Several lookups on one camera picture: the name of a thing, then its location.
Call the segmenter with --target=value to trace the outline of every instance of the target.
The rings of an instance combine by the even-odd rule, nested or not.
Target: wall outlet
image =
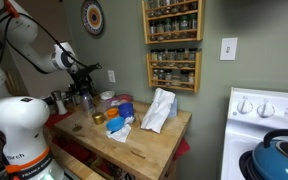
[[[236,47],[237,47],[237,37],[223,38],[220,60],[231,60],[231,61],[235,60]]]
[[[108,70],[108,80],[110,82],[116,82],[115,81],[115,74],[114,74],[114,71],[113,70]]]

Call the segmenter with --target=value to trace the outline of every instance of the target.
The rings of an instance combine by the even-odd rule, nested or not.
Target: white stove
[[[232,88],[221,179],[244,180],[239,158],[274,129],[288,129],[288,93]]]

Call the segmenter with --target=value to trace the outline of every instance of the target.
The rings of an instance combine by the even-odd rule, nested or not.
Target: stove knob
[[[275,109],[274,109],[274,107],[273,107],[271,104],[265,103],[265,104],[260,105],[260,106],[257,108],[257,113],[258,113],[258,115],[260,115],[262,118],[268,118],[268,117],[274,115]]]
[[[253,110],[253,105],[251,102],[245,100],[237,105],[237,110],[241,114],[247,114]]]

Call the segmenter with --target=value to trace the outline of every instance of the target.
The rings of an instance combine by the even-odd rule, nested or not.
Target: wooden spice rack
[[[162,61],[153,61],[151,59],[151,54],[146,54],[146,62],[147,62],[147,74],[148,74],[148,84],[149,87],[160,87],[160,88],[169,88],[169,89],[179,89],[179,90],[186,90],[186,91],[193,91],[194,93],[197,93],[199,88],[200,88],[200,80],[201,80],[201,60],[202,60],[202,52],[199,51],[196,53],[196,58],[195,61],[191,60],[162,60]],[[190,67],[182,67],[178,68],[177,66],[153,66],[152,63],[158,63],[158,62],[163,62],[163,63],[168,63],[168,62],[174,62],[174,63],[183,63],[183,64],[190,64],[190,63],[195,63],[195,67],[190,68]],[[170,82],[172,84],[175,83],[174,81],[168,81],[168,80],[154,80],[153,79],[153,70],[154,69],[172,69],[172,70],[189,70],[189,71],[194,71],[194,83],[188,83],[188,82],[176,82],[179,84],[186,84],[186,85],[191,85],[192,87],[181,87],[181,86],[166,86],[166,85],[161,85],[161,84],[154,84],[154,82]]]
[[[142,13],[143,13],[143,25],[144,25],[144,37],[145,37],[145,44],[155,44],[155,43],[168,43],[168,42],[185,42],[185,41],[200,41],[203,39],[203,34],[204,34],[204,10],[205,10],[205,0],[184,0],[184,2],[180,2],[177,4],[172,4],[169,6],[161,6],[159,8],[153,8],[149,9],[148,7],[148,2],[142,1]],[[161,15],[158,17],[148,17],[147,12],[149,11],[154,11],[154,10],[159,10],[167,7],[173,7],[173,6],[180,6],[183,4],[190,4],[193,2],[198,3],[198,8],[196,10],[188,10],[186,12],[178,12],[175,14],[167,14],[167,15]],[[172,17],[179,17],[182,15],[189,15],[189,14],[196,14],[197,16],[197,29],[190,29],[190,30],[181,30],[181,31],[171,31],[171,32],[165,32],[165,33],[154,33],[150,34],[149,32],[149,24],[152,21],[158,21],[161,19],[165,18],[172,18]],[[151,36],[158,36],[158,35],[163,35],[163,34],[169,34],[169,33],[183,33],[183,32],[188,32],[188,33],[193,33],[194,38],[179,38],[179,39],[170,39],[170,40],[156,40],[156,41],[151,41],[150,37]]]

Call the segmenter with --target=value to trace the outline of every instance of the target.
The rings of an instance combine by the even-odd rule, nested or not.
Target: blue kettle
[[[252,152],[256,170],[265,180],[288,180],[288,141],[273,140],[288,136],[288,129],[270,131]]]

